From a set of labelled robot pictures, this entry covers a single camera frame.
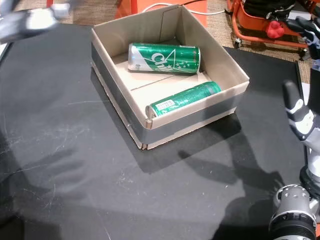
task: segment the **black table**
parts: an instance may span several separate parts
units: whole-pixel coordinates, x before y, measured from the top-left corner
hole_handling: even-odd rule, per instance
[[[227,48],[251,78],[236,114],[141,151],[91,69],[90,41],[90,27],[61,25],[15,43],[0,67],[1,236],[264,233],[273,194],[298,182],[304,164],[281,94],[283,79],[297,80],[295,64]]]

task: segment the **orange cart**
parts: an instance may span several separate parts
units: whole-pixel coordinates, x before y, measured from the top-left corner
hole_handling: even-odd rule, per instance
[[[268,44],[277,44],[282,46],[295,47],[295,48],[302,49],[303,50],[302,53],[305,53],[307,51],[306,44],[292,42],[292,41],[284,41],[284,40],[277,40],[277,39],[271,39],[271,38],[262,38],[262,37],[256,37],[256,36],[243,35],[239,31],[238,23],[240,26],[242,26],[245,29],[258,30],[258,31],[265,32],[271,21],[264,19],[262,17],[255,17],[247,14],[245,12],[242,0],[233,0],[232,2],[231,0],[227,0],[227,8],[228,8],[227,12],[232,14],[232,27],[236,35],[234,46],[236,48],[239,48],[241,46],[242,40],[246,40],[250,42],[268,43]],[[283,22],[281,25],[284,28],[285,35],[299,36],[298,33],[290,30]]]

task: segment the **cardboard box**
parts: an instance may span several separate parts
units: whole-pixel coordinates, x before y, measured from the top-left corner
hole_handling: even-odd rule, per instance
[[[192,76],[128,71],[130,43],[197,46],[200,72]],[[232,114],[249,78],[201,23],[184,7],[172,5],[92,29],[92,67],[140,149],[152,149]],[[203,82],[221,92],[149,119],[146,106]]]

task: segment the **soda can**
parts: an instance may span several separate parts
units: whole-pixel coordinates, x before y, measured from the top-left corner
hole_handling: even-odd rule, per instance
[[[200,68],[196,46],[131,43],[128,69],[132,71],[195,74]]]
[[[217,83],[207,81],[146,106],[145,113],[149,119],[152,119],[219,92],[221,88]]]

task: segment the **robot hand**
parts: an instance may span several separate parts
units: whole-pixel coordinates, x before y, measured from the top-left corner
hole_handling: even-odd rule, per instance
[[[293,82],[286,81],[283,84],[283,97],[289,124],[300,141],[320,153],[320,126],[317,123],[319,121],[317,114],[320,114],[317,97],[317,92],[320,90],[320,18],[309,21],[298,16],[296,20],[287,20],[286,24],[303,37],[313,59],[308,106],[304,104]]]
[[[68,16],[78,1],[53,4],[49,8],[13,11],[20,0],[0,2],[0,44],[30,38],[55,28],[60,19]]]
[[[320,71],[320,18],[309,21],[298,16],[295,20],[288,19],[286,25],[305,40],[310,56],[314,60],[312,68]]]

